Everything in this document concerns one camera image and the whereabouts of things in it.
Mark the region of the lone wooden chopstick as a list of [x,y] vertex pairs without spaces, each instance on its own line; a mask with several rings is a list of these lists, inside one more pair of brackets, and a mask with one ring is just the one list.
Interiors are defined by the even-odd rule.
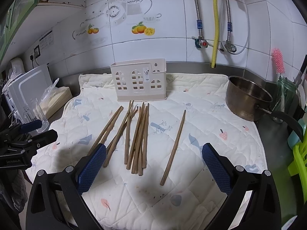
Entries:
[[184,122],[185,122],[185,117],[186,117],[186,110],[184,110],[184,113],[183,113],[183,116],[182,116],[182,119],[181,119],[181,123],[180,123],[180,126],[178,128],[176,139],[175,139],[175,142],[173,144],[172,151],[171,151],[171,154],[170,154],[167,166],[165,168],[165,171],[163,173],[162,179],[160,181],[160,185],[161,186],[164,186],[164,184],[165,184],[165,182],[167,180],[167,177],[169,175],[169,172],[170,172],[173,160],[174,160],[174,156],[175,156],[175,153],[177,151],[178,144],[179,144],[179,141],[180,141],[181,133],[182,133]]

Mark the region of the short wooden chopstick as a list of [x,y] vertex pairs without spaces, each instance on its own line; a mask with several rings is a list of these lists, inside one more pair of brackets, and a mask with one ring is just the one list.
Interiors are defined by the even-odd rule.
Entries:
[[129,144],[130,144],[130,125],[131,125],[131,111],[133,108],[134,101],[130,101],[129,109],[127,112],[127,121],[126,121],[126,137],[125,137],[125,153],[124,153],[124,164],[127,165],[129,158]]

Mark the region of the bagged disposable chopsticks pack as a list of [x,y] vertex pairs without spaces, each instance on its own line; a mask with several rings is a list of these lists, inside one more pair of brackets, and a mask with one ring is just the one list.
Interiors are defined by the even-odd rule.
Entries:
[[59,78],[47,87],[39,99],[39,105],[47,119],[51,118],[62,106],[64,106],[71,98],[72,93],[69,87],[57,87]]

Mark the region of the green plastic rack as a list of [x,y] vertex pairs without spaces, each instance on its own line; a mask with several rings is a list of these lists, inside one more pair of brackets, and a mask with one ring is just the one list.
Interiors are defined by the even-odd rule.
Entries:
[[290,176],[299,175],[302,191],[303,191],[303,200],[306,203],[307,199],[307,171],[306,171],[306,132],[304,134],[303,142],[297,143],[293,147],[294,160],[288,166],[288,171]]

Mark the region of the white quilted patterned mat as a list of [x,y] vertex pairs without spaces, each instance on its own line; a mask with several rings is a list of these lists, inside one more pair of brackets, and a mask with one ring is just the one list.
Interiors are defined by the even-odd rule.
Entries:
[[[267,169],[264,147],[254,123],[233,114],[225,102],[228,78],[221,74],[166,75],[167,98],[149,103],[147,166],[142,176],[124,164],[121,137],[109,165],[100,169],[83,198],[105,229],[204,229],[226,197],[201,156],[210,143],[233,165],[248,172]],[[110,74],[80,75],[80,94],[51,124],[58,139],[38,150],[26,173],[61,172],[86,156],[118,102]],[[181,119],[186,117],[174,160],[160,185]]]

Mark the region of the green glass jar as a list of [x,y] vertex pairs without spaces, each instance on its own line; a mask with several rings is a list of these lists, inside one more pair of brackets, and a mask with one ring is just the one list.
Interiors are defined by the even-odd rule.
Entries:
[[297,87],[288,78],[280,75],[273,96],[272,111],[289,113]]

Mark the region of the steel saucepan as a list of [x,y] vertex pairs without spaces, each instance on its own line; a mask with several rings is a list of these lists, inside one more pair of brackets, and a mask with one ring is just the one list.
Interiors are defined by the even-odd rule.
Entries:
[[230,76],[226,90],[228,108],[240,118],[255,122],[264,114],[281,119],[302,141],[303,129],[293,117],[282,111],[271,111],[272,96],[258,84],[239,76]]

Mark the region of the beige plastic utensil holder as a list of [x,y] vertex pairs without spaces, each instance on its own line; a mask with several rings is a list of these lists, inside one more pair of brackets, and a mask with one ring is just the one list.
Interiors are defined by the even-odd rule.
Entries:
[[115,62],[110,69],[118,101],[156,101],[167,98],[165,59]]

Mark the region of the pink bottle brush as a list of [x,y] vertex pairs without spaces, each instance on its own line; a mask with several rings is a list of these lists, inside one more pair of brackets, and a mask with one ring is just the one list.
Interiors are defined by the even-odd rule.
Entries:
[[273,62],[276,66],[276,73],[282,75],[285,73],[283,54],[280,49],[273,48],[272,50]]

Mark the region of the chrome angle valve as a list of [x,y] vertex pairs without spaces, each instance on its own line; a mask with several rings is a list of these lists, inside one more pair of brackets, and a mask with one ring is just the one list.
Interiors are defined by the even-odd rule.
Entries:
[[226,40],[221,42],[220,51],[235,55],[237,52],[237,47],[229,40]]

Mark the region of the white thin water tube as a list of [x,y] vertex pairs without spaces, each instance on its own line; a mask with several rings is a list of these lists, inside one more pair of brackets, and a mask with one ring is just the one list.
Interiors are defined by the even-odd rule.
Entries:
[[220,43],[229,40],[237,47],[235,55],[248,47],[250,21],[246,0],[221,0],[220,29]]

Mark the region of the wall power socket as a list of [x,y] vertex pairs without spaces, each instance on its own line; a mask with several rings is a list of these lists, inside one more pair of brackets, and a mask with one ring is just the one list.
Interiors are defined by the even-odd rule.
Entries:
[[41,55],[41,52],[40,52],[40,46],[37,45],[35,48],[34,48],[34,58],[38,58],[39,56]]

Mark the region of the red handled angle valve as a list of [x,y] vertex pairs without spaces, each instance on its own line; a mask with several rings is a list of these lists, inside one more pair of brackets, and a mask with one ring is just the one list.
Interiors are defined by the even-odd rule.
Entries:
[[192,37],[192,39],[194,40],[195,43],[195,47],[198,49],[202,49],[202,48],[208,48],[209,46],[212,46],[212,44],[209,44],[209,42],[205,39],[202,39],[201,37]]

